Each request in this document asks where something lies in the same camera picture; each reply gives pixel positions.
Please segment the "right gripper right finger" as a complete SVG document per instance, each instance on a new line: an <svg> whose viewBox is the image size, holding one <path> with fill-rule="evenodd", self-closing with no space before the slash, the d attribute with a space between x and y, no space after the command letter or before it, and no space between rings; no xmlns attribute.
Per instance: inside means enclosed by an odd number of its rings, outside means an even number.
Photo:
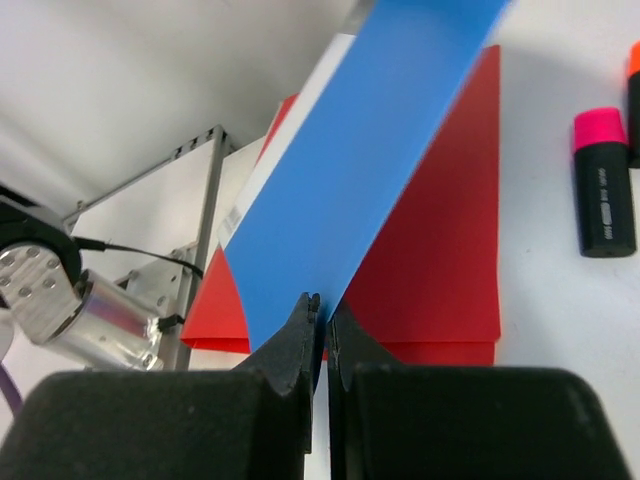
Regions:
<svg viewBox="0 0 640 480"><path fill-rule="evenodd" d="M627 479L599 398L561 369L414 366L347 305L327 326L335 479Z"/></svg>

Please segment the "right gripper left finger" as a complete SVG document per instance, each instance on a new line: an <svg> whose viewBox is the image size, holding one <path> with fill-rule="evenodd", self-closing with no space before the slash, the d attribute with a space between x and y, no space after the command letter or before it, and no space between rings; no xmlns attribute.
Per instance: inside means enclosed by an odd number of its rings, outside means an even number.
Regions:
<svg viewBox="0 0 640 480"><path fill-rule="evenodd" d="M230 370L63 372L28 396L5 479L300 479L311 450L320 298Z"/></svg>

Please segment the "blue folder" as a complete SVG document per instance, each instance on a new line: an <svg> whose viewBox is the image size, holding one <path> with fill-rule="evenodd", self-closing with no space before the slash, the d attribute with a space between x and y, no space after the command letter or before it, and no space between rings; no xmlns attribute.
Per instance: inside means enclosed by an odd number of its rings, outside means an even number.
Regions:
<svg viewBox="0 0 640 480"><path fill-rule="evenodd" d="M435 138L503 1L377 1L268 175L223 226L249 344L304 293L335 312Z"/></svg>

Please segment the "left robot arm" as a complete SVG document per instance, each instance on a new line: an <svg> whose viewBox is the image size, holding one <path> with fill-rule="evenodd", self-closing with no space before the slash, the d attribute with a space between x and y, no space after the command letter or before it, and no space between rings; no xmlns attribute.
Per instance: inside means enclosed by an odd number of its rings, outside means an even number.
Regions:
<svg viewBox="0 0 640 480"><path fill-rule="evenodd" d="M1 188L1 307L36 345L100 370L159 371L160 315L84 268L50 209Z"/></svg>

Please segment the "red folder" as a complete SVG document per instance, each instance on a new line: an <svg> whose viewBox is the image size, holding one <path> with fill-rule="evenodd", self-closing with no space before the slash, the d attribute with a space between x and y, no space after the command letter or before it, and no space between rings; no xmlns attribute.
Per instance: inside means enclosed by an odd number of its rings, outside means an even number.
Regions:
<svg viewBox="0 0 640 480"><path fill-rule="evenodd" d="M478 57L339 302L402 362L494 362L501 334L500 86L501 51L490 46ZM307 99L301 93L285 101L256 174L270 173L304 120ZM232 210L221 224L218 247L181 338L196 349L246 354L256 349L249 344L223 248L223 226Z"/></svg>

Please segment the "pink black highlighter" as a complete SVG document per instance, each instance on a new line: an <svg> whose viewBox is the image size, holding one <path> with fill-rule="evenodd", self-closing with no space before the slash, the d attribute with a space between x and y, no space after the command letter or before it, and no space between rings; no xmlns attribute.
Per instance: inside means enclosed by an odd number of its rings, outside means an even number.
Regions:
<svg viewBox="0 0 640 480"><path fill-rule="evenodd" d="M621 112L591 109L573 122L572 153L580 252L624 258L636 252L628 144Z"/></svg>

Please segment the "orange black highlighter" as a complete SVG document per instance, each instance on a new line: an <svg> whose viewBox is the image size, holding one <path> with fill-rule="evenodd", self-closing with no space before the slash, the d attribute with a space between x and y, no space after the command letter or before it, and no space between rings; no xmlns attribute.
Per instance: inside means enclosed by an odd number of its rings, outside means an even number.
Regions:
<svg viewBox="0 0 640 480"><path fill-rule="evenodd" d="M639 168L640 141L640 43L631 49L627 73L627 133L630 149L630 167Z"/></svg>

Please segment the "aluminium table frame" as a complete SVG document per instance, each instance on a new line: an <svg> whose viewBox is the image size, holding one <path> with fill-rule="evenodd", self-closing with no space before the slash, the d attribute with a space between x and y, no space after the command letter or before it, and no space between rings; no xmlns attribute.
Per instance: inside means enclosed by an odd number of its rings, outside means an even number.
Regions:
<svg viewBox="0 0 640 480"><path fill-rule="evenodd" d="M217 125L165 161L70 216L75 236L116 245L86 252L83 263L110 280L126 281L163 315L186 316L210 250L222 167L228 152Z"/></svg>

